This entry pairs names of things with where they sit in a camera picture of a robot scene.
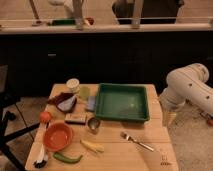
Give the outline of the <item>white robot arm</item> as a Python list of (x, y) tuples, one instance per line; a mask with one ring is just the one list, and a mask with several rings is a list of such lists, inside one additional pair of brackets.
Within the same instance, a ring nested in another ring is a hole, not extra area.
[(187, 100), (213, 116), (213, 88), (206, 84), (208, 79), (209, 70), (200, 63), (177, 68), (168, 73), (167, 87), (159, 96), (164, 126), (170, 125), (175, 111), (182, 108)]

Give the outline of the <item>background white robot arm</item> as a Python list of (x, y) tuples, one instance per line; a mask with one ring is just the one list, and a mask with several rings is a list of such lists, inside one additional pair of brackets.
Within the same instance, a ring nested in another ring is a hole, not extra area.
[(63, 6), (68, 18), (72, 18), (74, 14), (72, 0), (47, 0), (52, 6)]

